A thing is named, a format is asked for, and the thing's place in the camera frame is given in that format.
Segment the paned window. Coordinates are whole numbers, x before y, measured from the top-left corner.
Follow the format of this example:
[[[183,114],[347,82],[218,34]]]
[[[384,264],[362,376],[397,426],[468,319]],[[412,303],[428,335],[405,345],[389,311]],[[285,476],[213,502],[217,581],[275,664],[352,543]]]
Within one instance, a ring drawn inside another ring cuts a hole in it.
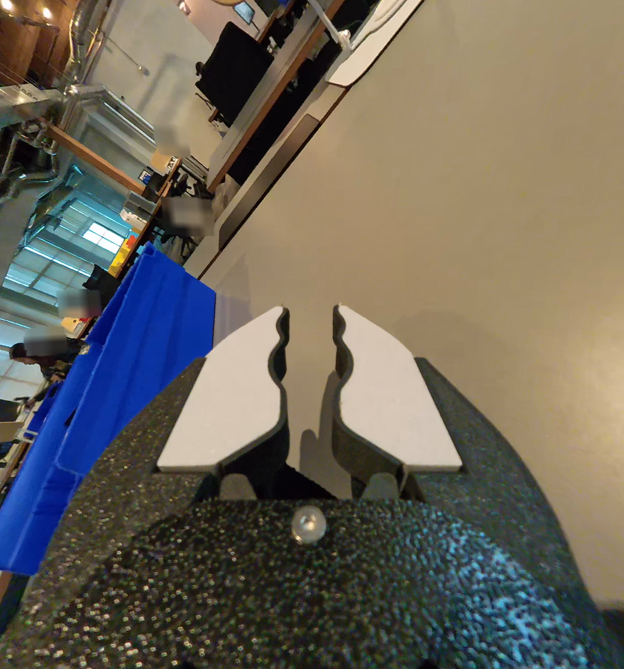
[[[82,238],[111,254],[117,254],[124,243],[123,236],[95,222],[83,232]]]

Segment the black monitor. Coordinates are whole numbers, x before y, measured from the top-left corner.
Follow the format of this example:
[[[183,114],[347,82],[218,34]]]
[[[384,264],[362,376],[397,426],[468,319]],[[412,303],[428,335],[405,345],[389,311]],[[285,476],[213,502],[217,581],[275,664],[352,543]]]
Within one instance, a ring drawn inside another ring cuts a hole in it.
[[[87,290],[93,290],[100,293],[100,296],[111,299],[121,284],[121,280],[114,277],[98,264],[93,265],[92,272],[82,287]]]
[[[207,62],[197,63],[195,87],[230,127],[273,60],[265,45],[229,22]]]

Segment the long grey desk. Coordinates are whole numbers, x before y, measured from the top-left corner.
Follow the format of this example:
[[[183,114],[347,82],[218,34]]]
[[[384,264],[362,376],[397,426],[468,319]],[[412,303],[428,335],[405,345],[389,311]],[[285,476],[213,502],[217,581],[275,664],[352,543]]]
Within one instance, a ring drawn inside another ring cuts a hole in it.
[[[343,3],[307,2],[291,35],[211,155],[206,183],[209,192],[214,193],[224,180],[323,32],[334,29],[332,19]]]

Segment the silver air duct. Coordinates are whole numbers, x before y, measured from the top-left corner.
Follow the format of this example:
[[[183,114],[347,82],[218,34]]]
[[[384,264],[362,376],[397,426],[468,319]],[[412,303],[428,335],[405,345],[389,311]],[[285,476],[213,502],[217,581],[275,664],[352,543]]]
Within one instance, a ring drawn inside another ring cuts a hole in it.
[[[67,130],[95,106],[105,107],[143,136],[154,139],[153,126],[101,84],[72,85],[65,92],[33,84],[0,87],[0,129],[42,118]]]
[[[83,79],[111,4],[112,1],[78,1],[68,28],[69,56],[62,73],[66,86]]]

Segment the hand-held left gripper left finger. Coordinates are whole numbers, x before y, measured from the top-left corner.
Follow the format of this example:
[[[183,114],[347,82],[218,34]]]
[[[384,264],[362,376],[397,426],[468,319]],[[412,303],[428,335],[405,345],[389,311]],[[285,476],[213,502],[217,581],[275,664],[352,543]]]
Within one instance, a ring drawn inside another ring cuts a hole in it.
[[[270,494],[290,447],[289,336],[290,312],[274,306],[207,354],[157,460],[161,473],[239,474]]]

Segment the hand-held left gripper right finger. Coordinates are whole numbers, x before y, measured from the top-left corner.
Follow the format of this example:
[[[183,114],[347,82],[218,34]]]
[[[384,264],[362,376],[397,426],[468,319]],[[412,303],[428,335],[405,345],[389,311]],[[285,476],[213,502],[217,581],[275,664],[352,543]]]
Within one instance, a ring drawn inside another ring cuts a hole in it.
[[[347,305],[333,308],[338,384],[331,447],[368,488],[386,478],[399,492],[418,474],[457,474],[463,462],[414,354]]]

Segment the blue plastic bin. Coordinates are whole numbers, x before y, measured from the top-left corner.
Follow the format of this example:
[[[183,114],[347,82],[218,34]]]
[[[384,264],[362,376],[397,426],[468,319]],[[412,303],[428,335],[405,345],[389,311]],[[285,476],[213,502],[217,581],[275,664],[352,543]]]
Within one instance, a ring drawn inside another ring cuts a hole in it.
[[[0,571],[34,575],[107,446],[213,346],[216,293],[147,244],[86,338],[0,508]]]

